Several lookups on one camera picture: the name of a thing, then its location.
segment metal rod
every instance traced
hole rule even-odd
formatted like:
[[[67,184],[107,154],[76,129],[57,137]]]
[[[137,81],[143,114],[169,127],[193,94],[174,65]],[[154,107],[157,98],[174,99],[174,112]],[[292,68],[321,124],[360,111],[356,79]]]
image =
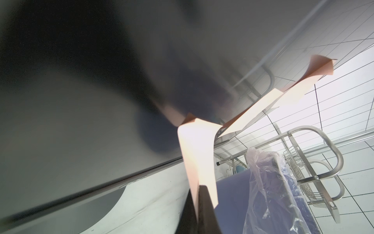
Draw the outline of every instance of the metal rod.
[[[374,138],[374,130],[369,130],[361,133],[357,133],[353,136],[345,137],[343,139],[339,139],[337,141],[334,141],[334,145],[338,148],[342,148],[345,146],[353,145],[365,140],[373,139]],[[312,157],[318,154],[322,154],[325,152],[330,151],[330,147],[327,144],[324,144],[322,146],[316,146],[311,149],[304,150],[305,156]]]
[[[300,149],[299,145],[297,144],[294,136],[292,136],[292,134],[288,131],[287,133],[289,133],[288,135],[288,138],[289,140],[291,141],[291,144],[294,146],[295,150],[297,151],[298,155],[300,156],[301,160],[304,162],[304,165],[305,165],[305,169],[308,171],[308,173],[312,176],[316,176],[317,173],[314,171],[313,167],[311,166],[310,163],[308,163],[308,159],[306,159],[304,153],[302,152],[302,150]]]
[[[233,174],[236,174],[236,166],[235,166],[235,160],[231,160],[231,165],[233,166]]]
[[[321,161],[321,160],[312,159],[312,160],[309,160],[309,163],[310,164],[320,163],[320,164],[325,165],[325,167],[327,167],[328,170],[332,170],[332,167],[330,166],[330,164],[328,164],[327,162]],[[341,199],[344,196],[345,188],[344,188],[343,182],[340,180],[340,178],[337,175],[334,175],[334,179],[336,180],[336,182],[338,182],[339,187],[340,187],[339,194],[337,196],[331,198],[333,201],[336,201],[336,200]]]
[[[314,126],[300,126],[300,127],[297,127],[297,128],[293,128],[286,133],[282,133],[278,136],[272,137],[272,138],[270,138],[270,139],[268,139],[264,142],[261,142],[261,143],[255,145],[255,146],[253,146],[253,148],[258,149],[262,146],[273,143],[273,142],[275,142],[275,141],[277,141],[281,138],[284,138],[284,137],[288,136],[289,133],[292,134],[292,133],[302,131],[302,130],[309,130],[309,131],[314,131],[314,132],[318,133],[322,137],[322,139],[326,142],[328,147],[334,152],[334,154],[337,157],[337,165],[331,171],[320,174],[319,179],[327,179],[327,178],[333,177],[334,175],[338,174],[343,167],[343,163],[344,163],[343,156],[341,155],[341,152],[338,150],[338,148],[333,144],[333,142],[327,137],[327,135],[323,131],[321,131],[319,128],[316,128]],[[232,156],[230,156],[226,159],[223,159],[223,160],[217,162],[217,165],[221,165],[222,163],[225,163],[225,162],[227,162],[231,159],[235,159],[239,156],[242,156],[246,151],[247,150],[241,151],[241,152],[239,152],[237,154],[234,154],[234,155],[232,155]],[[315,180],[316,179],[314,178],[314,176],[311,176],[311,177],[307,177],[305,179],[299,180],[298,184],[310,183],[310,182],[313,182]]]

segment clear plastic wrap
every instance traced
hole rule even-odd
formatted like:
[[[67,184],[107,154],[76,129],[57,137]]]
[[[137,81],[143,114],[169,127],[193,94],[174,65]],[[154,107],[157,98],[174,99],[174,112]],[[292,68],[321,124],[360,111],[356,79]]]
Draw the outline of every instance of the clear plastic wrap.
[[[249,148],[246,159],[251,173],[243,234],[315,233],[309,230],[296,203],[299,200],[305,205],[302,209],[308,209],[283,157],[277,152]]]

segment dark object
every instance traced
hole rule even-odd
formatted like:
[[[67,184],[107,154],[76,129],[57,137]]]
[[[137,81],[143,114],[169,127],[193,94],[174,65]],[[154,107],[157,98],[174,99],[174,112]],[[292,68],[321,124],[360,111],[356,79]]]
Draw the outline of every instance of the dark object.
[[[121,198],[126,187],[87,202],[81,206],[63,210],[43,222],[26,228],[18,234],[77,234],[92,227],[102,219]]]
[[[196,220],[195,209],[191,191],[188,192],[186,203],[183,208],[181,220],[179,221],[175,234],[222,234],[214,214],[214,208],[205,185],[199,187],[199,223]]]

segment metal rack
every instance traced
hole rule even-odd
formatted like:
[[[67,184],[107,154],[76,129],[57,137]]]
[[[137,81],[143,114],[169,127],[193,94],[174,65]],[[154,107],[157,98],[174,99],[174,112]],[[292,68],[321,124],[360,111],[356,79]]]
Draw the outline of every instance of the metal rack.
[[[305,157],[305,154],[300,149],[298,143],[296,142],[295,138],[292,135],[292,133],[302,131],[302,130],[314,131],[323,138],[323,140],[326,142],[326,145],[335,153],[337,157],[337,165],[334,168],[332,168],[328,163],[325,163],[320,160],[309,160],[308,161],[308,159]],[[262,146],[265,146],[277,140],[280,140],[280,139],[284,140],[284,138],[286,137],[289,138],[292,146],[285,145],[286,151],[284,153],[284,157],[287,160],[290,169],[294,173],[297,179],[297,183],[300,186],[302,192],[309,200],[308,204],[313,205],[315,207],[327,208],[330,211],[335,222],[340,223],[339,210],[334,203],[334,201],[340,199],[344,195],[344,185],[339,179],[339,177],[337,176],[337,174],[340,172],[340,170],[343,167],[343,156],[341,155],[340,151],[332,143],[332,141],[326,136],[324,132],[322,132],[320,129],[313,127],[313,126],[300,126],[300,127],[291,129],[287,131],[286,133],[279,134],[278,136],[275,136],[267,141],[264,141],[264,142],[261,142],[255,145],[254,148],[258,149]],[[232,161],[235,158],[238,158],[242,155],[245,155],[246,151],[247,150],[244,150],[240,153],[237,153],[228,158],[225,158],[217,162],[217,165],[221,165],[228,161]],[[317,173],[314,171],[313,167],[311,166],[311,163],[323,164],[324,166],[327,167],[329,171],[326,173],[317,175]],[[340,187],[339,194],[336,197],[332,197],[332,198],[321,182],[322,179],[327,179],[331,177],[335,178],[335,180],[337,181]],[[313,190],[310,187],[310,183],[313,183],[316,189]]]

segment metal rail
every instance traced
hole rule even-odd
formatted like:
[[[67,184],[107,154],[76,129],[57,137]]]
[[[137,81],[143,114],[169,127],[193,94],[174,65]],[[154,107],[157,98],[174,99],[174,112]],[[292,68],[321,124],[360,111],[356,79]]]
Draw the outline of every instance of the metal rail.
[[[270,144],[270,143],[273,143],[279,139],[282,139],[284,137],[288,137],[290,134],[292,133],[295,133],[295,132],[298,132],[298,131],[302,131],[302,130],[309,130],[309,131],[314,131],[316,133],[318,133],[322,138],[323,140],[326,142],[326,145],[334,152],[334,154],[336,155],[337,157],[337,165],[331,170],[331,171],[328,171],[326,173],[322,173],[322,174],[319,174],[317,176],[310,176],[310,177],[307,177],[305,179],[301,179],[301,180],[298,180],[298,184],[304,184],[304,183],[310,183],[310,182],[313,182],[313,181],[316,181],[316,180],[321,180],[321,179],[327,179],[327,178],[330,178],[330,177],[333,177],[334,175],[338,174],[340,172],[340,170],[342,169],[343,167],[343,163],[344,163],[344,160],[343,160],[343,156],[341,155],[340,151],[338,150],[338,148],[333,144],[333,142],[326,136],[326,134],[321,131],[319,128],[316,128],[316,127],[313,127],[313,126],[300,126],[300,127],[297,127],[297,128],[293,128],[291,130],[289,130],[288,132],[286,133],[282,133],[278,136],[275,136],[273,138],[270,138],[264,142],[261,142],[255,146],[253,146],[253,148],[260,148],[262,146],[265,146],[267,144]],[[247,150],[244,150],[244,151],[241,151],[237,154],[234,154],[228,158],[225,158],[219,162],[217,162],[217,165],[221,165],[229,160],[232,160],[232,159],[235,159],[239,156],[242,156]]]

